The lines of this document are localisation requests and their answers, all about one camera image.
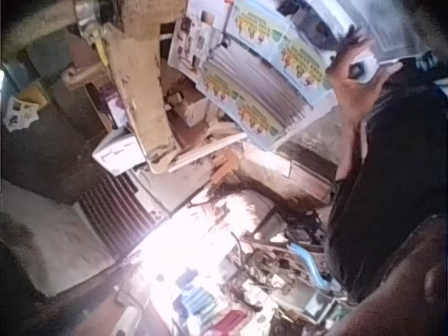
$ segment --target wall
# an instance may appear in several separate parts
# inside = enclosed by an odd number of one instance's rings
[[[114,263],[71,206],[1,184],[1,240],[36,289],[54,296]]]

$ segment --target pipe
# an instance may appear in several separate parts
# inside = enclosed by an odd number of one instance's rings
[[[311,280],[313,283],[322,289],[331,290],[332,286],[331,283],[324,280],[322,276],[319,274],[319,270],[317,269],[316,263],[314,262],[313,257],[307,250],[302,248],[301,246],[298,246],[294,243],[291,243],[288,246],[288,249],[292,251],[297,257],[299,257],[301,260],[305,262],[305,264],[308,267],[309,275],[311,276]]]

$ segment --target blue object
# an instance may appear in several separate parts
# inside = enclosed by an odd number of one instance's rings
[[[331,283],[324,280],[322,278],[322,276],[319,274],[319,270],[317,269],[316,263],[314,262],[313,257],[311,256],[311,254],[309,254],[309,252],[307,250],[305,250],[304,248],[302,248],[296,244],[290,244],[288,246],[288,249],[290,251],[294,252],[294,254],[297,257],[299,257],[300,259],[302,259],[305,262],[305,264],[307,265],[307,267],[309,269],[309,274],[311,276],[311,280],[317,287],[326,289],[326,290],[332,289]]]

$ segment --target metal grille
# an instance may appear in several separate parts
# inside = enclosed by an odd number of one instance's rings
[[[85,192],[79,204],[91,226],[114,258],[126,256],[166,216],[148,212],[136,197],[139,191],[126,174],[107,174]]]

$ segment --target finger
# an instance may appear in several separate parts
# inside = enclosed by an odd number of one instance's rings
[[[339,52],[336,55],[334,62],[330,66],[330,71],[346,71],[346,74],[349,73],[350,64],[353,63],[353,60],[356,56],[361,54],[364,50],[368,49],[372,44],[372,40],[367,39],[361,41],[356,45],[351,45],[346,50]]]
[[[371,85],[372,89],[380,91],[383,88],[385,82],[402,68],[402,62],[397,62],[388,66],[381,66],[373,76],[372,80],[369,82],[369,85]]]

